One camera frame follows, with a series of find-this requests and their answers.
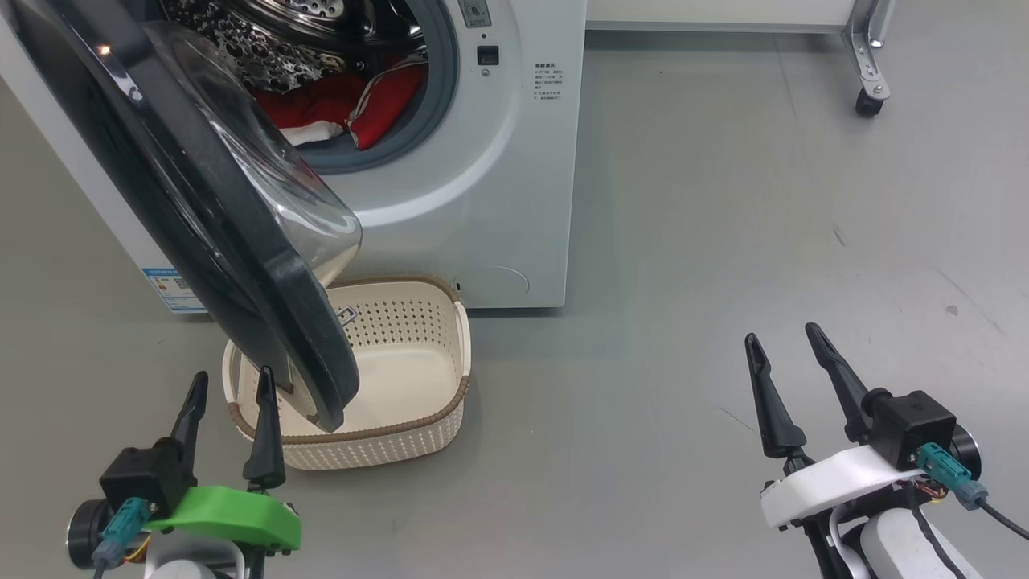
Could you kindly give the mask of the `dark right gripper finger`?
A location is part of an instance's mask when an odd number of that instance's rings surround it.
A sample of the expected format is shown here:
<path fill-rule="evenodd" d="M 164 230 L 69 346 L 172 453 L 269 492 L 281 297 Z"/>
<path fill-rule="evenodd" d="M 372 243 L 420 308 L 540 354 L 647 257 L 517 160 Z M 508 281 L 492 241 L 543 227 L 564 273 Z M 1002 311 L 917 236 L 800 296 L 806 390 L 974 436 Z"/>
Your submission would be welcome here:
<path fill-rule="evenodd" d="M 871 432 L 870 418 L 861 406 L 868 389 L 817 323 L 806 323 L 805 333 L 816 362 L 826 370 L 833 384 L 835 395 L 845 418 L 844 432 L 847 439 L 853 443 L 867 444 Z"/>
<path fill-rule="evenodd" d="M 747 356 L 751 392 L 756 405 L 756 418 L 762 453 L 768 458 L 791 459 L 802 455 L 807 437 L 793 423 L 772 379 L 772 365 L 760 339 L 754 333 L 746 335 L 744 351 Z"/>

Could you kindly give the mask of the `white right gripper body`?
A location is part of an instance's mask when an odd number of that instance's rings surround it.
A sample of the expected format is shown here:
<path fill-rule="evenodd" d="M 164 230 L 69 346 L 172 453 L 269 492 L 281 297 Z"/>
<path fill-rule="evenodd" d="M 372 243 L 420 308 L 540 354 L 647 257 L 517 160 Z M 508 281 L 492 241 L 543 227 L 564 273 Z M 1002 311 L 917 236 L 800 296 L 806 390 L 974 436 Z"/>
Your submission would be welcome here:
<path fill-rule="evenodd" d="M 898 470 L 870 445 L 849 448 L 773 481 L 760 493 L 765 523 L 779 528 L 922 475 Z"/>

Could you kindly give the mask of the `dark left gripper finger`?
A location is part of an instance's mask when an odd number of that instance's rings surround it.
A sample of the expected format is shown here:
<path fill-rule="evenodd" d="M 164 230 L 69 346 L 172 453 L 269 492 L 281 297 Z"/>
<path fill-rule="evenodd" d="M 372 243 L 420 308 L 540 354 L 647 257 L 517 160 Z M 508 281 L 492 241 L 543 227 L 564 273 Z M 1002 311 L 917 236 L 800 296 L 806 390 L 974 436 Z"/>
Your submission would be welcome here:
<path fill-rule="evenodd" d="M 268 492 L 282 487 L 286 481 L 278 396 L 271 367 L 260 369 L 255 400 L 258 419 L 243 477 L 247 492 Z"/>
<path fill-rule="evenodd" d="M 181 464 L 184 468 L 192 468 L 196 461 L 196 442 L 198 442 L 199 424 L 206 413 L 208 400 L 209 375 L 205 371 L 196 373 L 191 381 L 190 391 L 173 426 L 170 437 L 178 444 Z"/>

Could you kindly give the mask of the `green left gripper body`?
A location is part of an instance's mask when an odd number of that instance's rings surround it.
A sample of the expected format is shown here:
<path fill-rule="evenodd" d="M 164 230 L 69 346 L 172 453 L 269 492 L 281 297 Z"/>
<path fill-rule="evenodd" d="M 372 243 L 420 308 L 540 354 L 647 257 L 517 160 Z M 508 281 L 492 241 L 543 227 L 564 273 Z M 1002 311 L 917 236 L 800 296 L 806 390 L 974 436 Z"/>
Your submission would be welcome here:
<path fill-rule="evenodd" d="M 220 485 L 188 490 L 146 530 L 146 578 L 261 578 L 268 558 L 298 551 L 304 538 L 290 503 Z"/>

